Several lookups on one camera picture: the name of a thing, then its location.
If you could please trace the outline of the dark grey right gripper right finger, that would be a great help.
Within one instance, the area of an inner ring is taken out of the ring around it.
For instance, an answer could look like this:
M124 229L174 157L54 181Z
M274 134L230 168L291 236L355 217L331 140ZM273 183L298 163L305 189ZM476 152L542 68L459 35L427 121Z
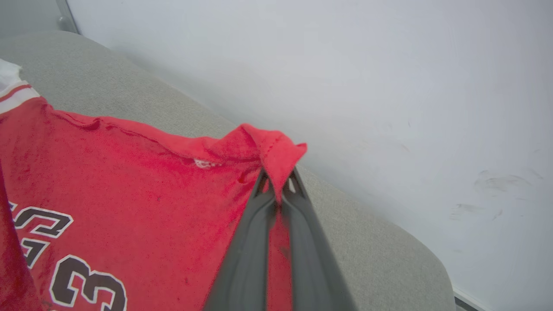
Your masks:
M283 188L282 213L289 230L292 309L356 311L298 169Z

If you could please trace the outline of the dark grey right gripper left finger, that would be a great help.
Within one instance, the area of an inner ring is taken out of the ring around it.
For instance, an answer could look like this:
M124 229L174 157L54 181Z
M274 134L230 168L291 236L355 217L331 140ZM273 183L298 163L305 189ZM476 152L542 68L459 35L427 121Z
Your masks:
M260 171L245 210L206 298L204 311L264 311L275 193Z

